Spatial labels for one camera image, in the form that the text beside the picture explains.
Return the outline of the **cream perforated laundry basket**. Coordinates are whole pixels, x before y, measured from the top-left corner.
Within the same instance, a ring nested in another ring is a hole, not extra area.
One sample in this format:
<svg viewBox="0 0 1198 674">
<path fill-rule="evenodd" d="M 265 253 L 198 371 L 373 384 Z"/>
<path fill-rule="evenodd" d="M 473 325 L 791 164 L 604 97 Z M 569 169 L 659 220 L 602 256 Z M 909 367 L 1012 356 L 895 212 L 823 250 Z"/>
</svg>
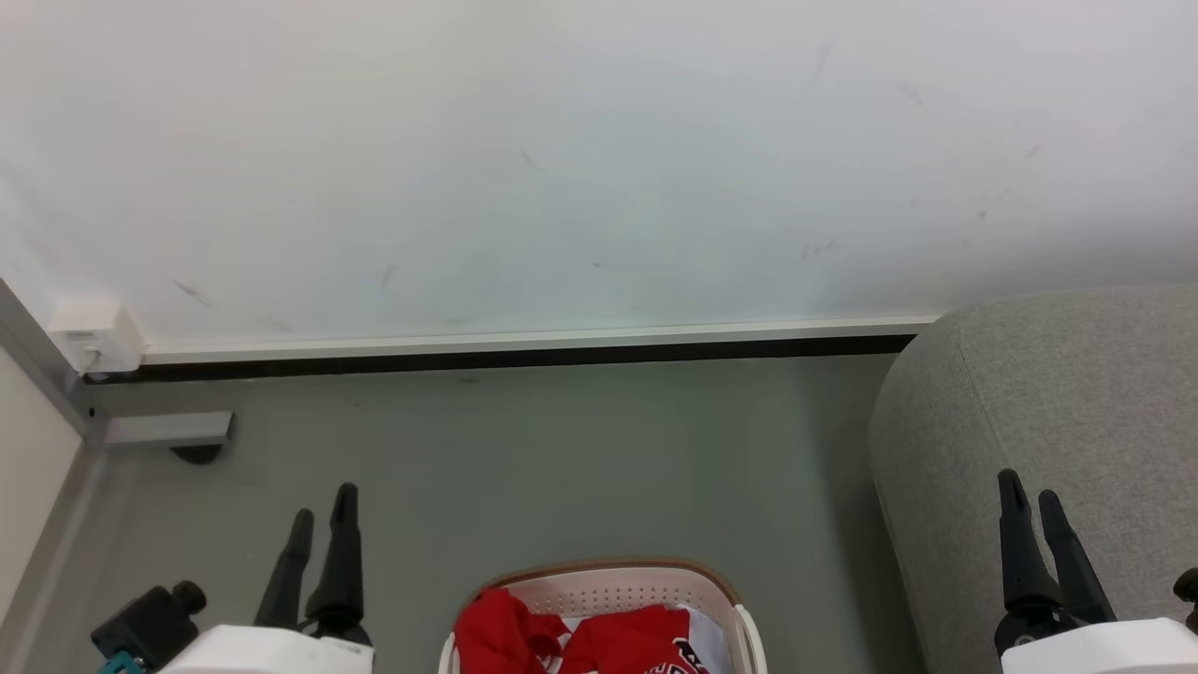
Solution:
<svg viewBox="0 0 1198 674">
<path fill-rule="evenodd" d="M 682 605 L 724 631 L 736 674 L 767 674 L 766 645 L 736 585 L 704 564 L 671 555 L 616 555 L 545 564 L 488 581 L 533 614 L 562 619 Z"/>
</svg>

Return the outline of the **grey metal frame post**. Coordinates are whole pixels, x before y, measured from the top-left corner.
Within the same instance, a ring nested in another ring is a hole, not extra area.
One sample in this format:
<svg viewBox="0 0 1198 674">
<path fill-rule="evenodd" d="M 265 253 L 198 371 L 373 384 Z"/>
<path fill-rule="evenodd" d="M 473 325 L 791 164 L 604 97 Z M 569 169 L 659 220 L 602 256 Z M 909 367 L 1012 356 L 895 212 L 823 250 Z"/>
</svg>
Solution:
<svg viewBox="0 0 1198 674">
<path fill-rule="evenodd" d="M 0 674 L 59 674 L 86 633 L 52 603 L 104 457 L 105 415 L 22 300 L 0 280 Z"/>
</svg>

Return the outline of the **white wall socket box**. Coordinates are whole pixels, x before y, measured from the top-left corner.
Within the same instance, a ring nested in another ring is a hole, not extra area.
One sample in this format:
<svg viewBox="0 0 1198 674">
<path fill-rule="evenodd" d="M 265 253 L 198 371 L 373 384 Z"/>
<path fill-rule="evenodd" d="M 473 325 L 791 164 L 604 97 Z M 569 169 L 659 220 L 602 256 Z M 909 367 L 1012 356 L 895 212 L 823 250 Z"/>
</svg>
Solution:
<svg viewBox="0 0 1198 674">
<path fill-rule="evenodd" d="M 144 362 L 145 338 L 120 303 L 61 303 L 46 330 L 77 374 L 133 372 Z"/>
</svg>

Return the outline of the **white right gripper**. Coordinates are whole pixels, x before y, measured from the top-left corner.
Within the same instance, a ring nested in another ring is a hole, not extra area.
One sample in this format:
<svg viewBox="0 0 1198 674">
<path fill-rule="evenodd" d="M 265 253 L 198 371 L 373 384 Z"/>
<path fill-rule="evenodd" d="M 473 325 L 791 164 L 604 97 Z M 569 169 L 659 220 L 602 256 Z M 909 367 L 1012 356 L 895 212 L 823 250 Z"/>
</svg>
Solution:
<svg viewBox="0 0 1198 674">
<path fill-rule="evenodd" d="M 1010 611 L 994 632 L 1002 674 L 1198 674 L 1198 607 L 1184 623 L 1117 623 L 1055 491 L 1041 491 L 1037 503 L 1059 585 L 1045 567 L 1021 476 L 1002 469 L 998 482 L 1002 605 Z"/>
</svg>

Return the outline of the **white garment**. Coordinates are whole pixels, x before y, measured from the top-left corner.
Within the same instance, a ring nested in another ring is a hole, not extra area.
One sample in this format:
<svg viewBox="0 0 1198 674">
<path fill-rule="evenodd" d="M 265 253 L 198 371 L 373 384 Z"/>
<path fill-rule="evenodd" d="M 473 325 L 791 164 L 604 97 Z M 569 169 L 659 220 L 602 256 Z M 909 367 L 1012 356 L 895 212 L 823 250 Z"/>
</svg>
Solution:
<svg viewBox="0 0 1198 674">
<path fill-rule="evenodd" d="M 564 620 L 547 674 L 736 674 L 724 631 L 700 611 L 657 605 Z"/>
</svg>

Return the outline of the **red and white jersey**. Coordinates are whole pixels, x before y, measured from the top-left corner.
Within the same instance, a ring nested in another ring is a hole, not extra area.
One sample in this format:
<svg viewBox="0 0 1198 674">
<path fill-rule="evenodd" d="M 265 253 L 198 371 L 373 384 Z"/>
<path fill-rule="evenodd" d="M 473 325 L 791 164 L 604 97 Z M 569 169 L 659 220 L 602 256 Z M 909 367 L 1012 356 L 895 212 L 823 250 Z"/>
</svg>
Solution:
<svg viewBox="0 0 1198 674">
<path fill-rule="evenodd" d="M 682 605 L 564 619 L 488 589 L 453 636 L 460 674 L 736 674 L 722 630 Z"/>
</svg>

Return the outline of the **white and black baseboard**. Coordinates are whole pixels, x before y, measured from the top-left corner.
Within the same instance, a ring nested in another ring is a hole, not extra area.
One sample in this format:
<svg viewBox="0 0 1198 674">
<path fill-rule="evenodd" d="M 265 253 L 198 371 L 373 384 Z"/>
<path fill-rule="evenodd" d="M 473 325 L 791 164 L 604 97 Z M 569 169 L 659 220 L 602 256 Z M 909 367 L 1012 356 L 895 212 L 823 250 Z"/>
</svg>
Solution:
<svg viewBox="0 0 1198 674">
<path fill-rule="evenodd" d="M 93 387 L 181 381 L 300 378 L 643 362 L 718 362 L 896 354 L 934 315 L 692 324 L 643 330 L 557 330 L 285 342 L 226 344 L 146 354 L 131 372 L 87 374 Z"/>
</svg>

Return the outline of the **grey fabric sofa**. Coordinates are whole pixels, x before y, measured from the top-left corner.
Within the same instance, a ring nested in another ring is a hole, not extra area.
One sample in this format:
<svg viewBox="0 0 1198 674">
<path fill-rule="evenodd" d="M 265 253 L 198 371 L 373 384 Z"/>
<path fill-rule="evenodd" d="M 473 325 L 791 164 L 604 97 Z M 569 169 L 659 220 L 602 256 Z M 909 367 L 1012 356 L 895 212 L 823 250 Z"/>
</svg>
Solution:
<svg viewBox="0 0 1198 674">
<path fill-rule="evenodd" d="M 1117 617 L 1188 606 L 1198 567 L 1198 285 L 1017 296 L 950 312 L 895 359 L 869 427 L 928 674 L 1000 674 L 1000 487 L 1059 494 Z"/>
</svg>

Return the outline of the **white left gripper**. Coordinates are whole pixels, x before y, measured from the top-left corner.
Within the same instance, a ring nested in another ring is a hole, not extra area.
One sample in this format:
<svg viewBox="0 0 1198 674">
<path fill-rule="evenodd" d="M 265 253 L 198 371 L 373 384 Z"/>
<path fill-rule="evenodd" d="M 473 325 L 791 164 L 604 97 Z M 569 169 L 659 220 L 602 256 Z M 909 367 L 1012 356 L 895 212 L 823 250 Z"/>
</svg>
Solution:
<svg viewBox="0 0 1198 674">
<path fill-rule="evenodd" d="M 323 567 L 305 606 L 307 619 L 300 623 L 300 593 L 314 529 L 311 509 L 300 509 L 258 605 L 256 626 L 217 624 L 157 674 L 373 674 L 375 649 L 362 626 L 364 578 L 356 485 L 343 482 L 337 491 Z"/>
</svg>

